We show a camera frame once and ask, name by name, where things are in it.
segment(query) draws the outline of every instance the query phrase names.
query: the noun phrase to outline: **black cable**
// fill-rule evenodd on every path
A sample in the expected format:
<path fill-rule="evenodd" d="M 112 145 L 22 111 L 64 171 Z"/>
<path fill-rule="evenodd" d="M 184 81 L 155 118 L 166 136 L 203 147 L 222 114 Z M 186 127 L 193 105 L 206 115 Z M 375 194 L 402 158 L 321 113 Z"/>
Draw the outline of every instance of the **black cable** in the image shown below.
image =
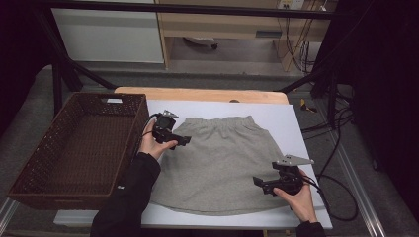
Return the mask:
<path fill-rule="evenodd" d="M 147 131 L 146 133 L 144 133 L 144 134 L 141 136 L 141 138 L 142 138 L 142 137 L 144 137 L 146 134 L 151 133 L 151 132 L 153 132 L 153 131 L 152 131 L 152 130 Z"/>
<path fill-rule="evenodd" d="M 314 138 L 314 137 L 324 135 L 324 134 L 326 134 L 326 133 L 328 133 L 328 132 L 330 132 L 330 131 L 332 131 L 332 130 L 330 129 L 330 130 L 327 130 L 327 131 L 323 131 L 323 132 L 321 132 L 321 133 L 318 133 L 318 134 L 315 134 L 315 135 L 310 136 L 310 137 L 308 137 L 308 138 L 305 138 L 304 140 L 309 140 L 309 139 L 312 139 L 312 138 Z"/>
<path fill-rule="evenodd" d="M 353 221 L 353 220 L 355 220 L 357 218 L 358 214 L 359 214 L 359 208 L 358 208 L 357 200 L 355 199 L 355 196 L 352 194 L 352 192 L 348 189 L 348 187 L 346 187 L 344 184 L 342 184 L 342 182 L 340 182 L 340 181 L 338 181 L 338 180 L 336 180 L 336 179 L 334 179 L 334 178 L 332 178 L 330 176 L 321 175 L 321 177 L 326 178 L 328 180 L 331 180 L 331 181 L 335 182 L 336 184 L 338 184 L 339 186 L 341 186 L 350 195 L 352 201 L 354 202 L 354 206 L 355 206 L 355 212 L 354 212 L 354 214 L 351 217 L 349 217 L 349 218 L 339 217 L 339 216 L 331 213 L 330 205 L 327 202 L 326 196 L 324 194 L 322 194 L 320 196 L 324 196 L 324 200 L 323 201 L 325 203 L 325 206 L 327 205 L 326 209 L 328 208 L 329 215 L 332 218 L 335 218 L 335 219 L 340 220 L 340 221 Z M 316 178 L 317 178 L 317 181 L 319 182 L 320 181 L 320 176 L 319 175 L 316 175 Z"/>
<path fill-rule="evenodd" d="M 330 161 L 332 160 L 332 157 L 333 157 L 333 155 L 335 154 L 335 152 L 336 152 L 336 150 L 338 149 L 338 147 L 339 147 L 339 142 L 340 142 L 340 139 L 341 139 L 341 123 L 340 123 L 340 121 L 341 121 L 341 118 L 342 118 L 342 115 L 344 115 L 345 114 L 345 112 L 347 112 L 347 111 L 349 111 L 349 110 L 343 110 L 342 111 L 342 113 L 340 114 L 340 116 L 339 116 L 339 119 L 338 119 L 338 124 L 337 124 L 337 130 L 338 130 L 338 139 L 336 140 L 336 144 L 335 144 L 335 147 L 333 148 L 333 150 L 332 150 L 332 153 L 329 155 L 329 157 L 327 158 L 327 161 L 326 161 L 326 164 L 324 164 L 324 166 L 323 166 L 323 168 L 321 169 L 321 171 L 320 171 L 320 173 L 319 173 L 319 177 L 321 178 L 322 177 L 322 175 L 323 175 L 323 173 L 324 173 L 324 171 L 326 170 L 326 168 L 327 168 L 327 166 L 329 165 L 329 163 L 330 163 Z"/>
<path fill-rule="evenodd" d="M 289 53 L 290 53 L 290 55 L 293 58 L 293 64 L 295 64 L 295 67 L 298 70 L 301 70 L 301 68 L 299 67 L 299 65 L 298 65 L 298 63 L 297 63 L 297 61 L 295 59 L 295 56 L 293 55 L 293 47 L 292 47 L 291 42 L 290 42 L 289 30 L 290 30 L 290 18 L 286 18 L 287 49 L 289 50 Z"/>
<path fill-rule="evenodd" d="M 354 202 L 354 206 L 355 206 L 355 212 L 351 217 L 345 218 L 345 217 L 340 217 L 337 216 L 335 214 L 333 214 L 331 212 L 330 209 L 330 204 L 327 201 L 326 195 L 324 194 L 323 190 L 315 183 L 315 181 L 313 179 L 311 179 L 308 176 L 303 176 L 302 179 L 304 182 L 311 184 L 312 186 L 314 186 L 317 189 L 317 192 L 320 194 L 321 199 L 323 200 L 324 206 L 326 207 L 326 210 L 328 212 L 328 214 L 332 217 L 335 218 L 337 220 L 340 221 L 353 221 L 354 219 L 357 218 L 358 214 L 359 214 L 359 208 L 358 208 L 358 203 L 357 200 L 355 199 L 354 195 L 352 194 L 352 192 L 344 185 L 342 184 L 340 181 L 330 177 L 330 176 L 326 176 L 326 175 L 322 175 L 322 177 L 329 179 L 333 182 L 335 182 L 336 184 L 338 184 L 339 186 L 341 186 L 346 192 L 348 192 L 348 194 L 350 195 L 352 201 Z"/>

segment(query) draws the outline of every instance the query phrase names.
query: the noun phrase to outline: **metal frame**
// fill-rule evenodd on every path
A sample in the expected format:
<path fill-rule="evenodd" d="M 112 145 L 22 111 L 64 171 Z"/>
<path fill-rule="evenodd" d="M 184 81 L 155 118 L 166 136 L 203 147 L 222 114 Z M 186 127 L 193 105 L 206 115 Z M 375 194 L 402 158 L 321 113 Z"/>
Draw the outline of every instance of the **metal frame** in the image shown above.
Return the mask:
<path fill-rule="evenodd" d="M 3 233 L 18 206 L 19 203 L 17 201 L 11 200 L 8 197 L 4 201 L 3 206 L 0 209 L 0 236 L 3 236 Z"/>

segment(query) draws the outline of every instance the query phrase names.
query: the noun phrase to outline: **gray skirt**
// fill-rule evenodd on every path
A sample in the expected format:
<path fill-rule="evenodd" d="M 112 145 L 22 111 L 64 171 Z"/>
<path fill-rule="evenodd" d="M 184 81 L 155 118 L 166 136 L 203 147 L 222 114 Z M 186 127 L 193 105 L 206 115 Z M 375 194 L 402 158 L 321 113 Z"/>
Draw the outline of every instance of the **gray skirt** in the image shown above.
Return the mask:
<path fill-rule="evenodd" d="M 202 215 L 243 214 L 287 205 L 253 184 L 253 176 L 278 179 L 271 162 L 284 156 L 269 131 L 251 117 L 186 118 L 174 133 L 192 139 L 161 158 L 151 202 Z"/>

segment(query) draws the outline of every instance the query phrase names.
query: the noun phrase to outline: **white table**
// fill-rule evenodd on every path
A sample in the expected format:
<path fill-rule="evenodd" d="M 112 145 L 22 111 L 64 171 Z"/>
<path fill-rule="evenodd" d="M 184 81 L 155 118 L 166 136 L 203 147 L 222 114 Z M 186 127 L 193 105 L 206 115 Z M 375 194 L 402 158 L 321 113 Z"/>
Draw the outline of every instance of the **white table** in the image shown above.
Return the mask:
<path fill-rule="evenodd" d="M 223 103 L 223 102 L 192 102 L 171 100 L 149 100 L 147 103 L 150 114 L 169 110 L 179 116 L 174 128 L 185 118 L 199 117 L 202 119 L 222 119 L 225 117 L 252 116 L 262 128 L 268 129 L 277 141 L 284 154 L 291 154 L 308 159 L 299 125 L 290 105 Z M 309 177 L 315 180 L 311 165 L 299 166 Z M 325 229 L 331 229 L 332 224 L 320 195 L 312 188 L 313 203 L 316 215 Z M 60 210 L 55 224 L 66 226 L 90 226 L 97 210 Z M 154 228 L 213 228 L 213 229 L 292 229 L 299 225 L 288 206 L 231 216 L 203 216 L 176 212 L 150 204 L 142 215 L 142 225 Z"/>

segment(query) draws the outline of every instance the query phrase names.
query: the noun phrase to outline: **brown woven basket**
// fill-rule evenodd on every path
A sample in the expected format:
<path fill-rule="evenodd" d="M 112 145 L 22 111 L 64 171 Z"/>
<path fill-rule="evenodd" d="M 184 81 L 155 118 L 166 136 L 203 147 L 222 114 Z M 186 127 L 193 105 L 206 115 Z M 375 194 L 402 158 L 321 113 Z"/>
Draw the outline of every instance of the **brown woven basket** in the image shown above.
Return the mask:
<path fill-rule="evenodd" d="M 75 93 L 8 197 L 36 209 L 99 209 L 128 167 L 147 119 L 145 95 Z"/>

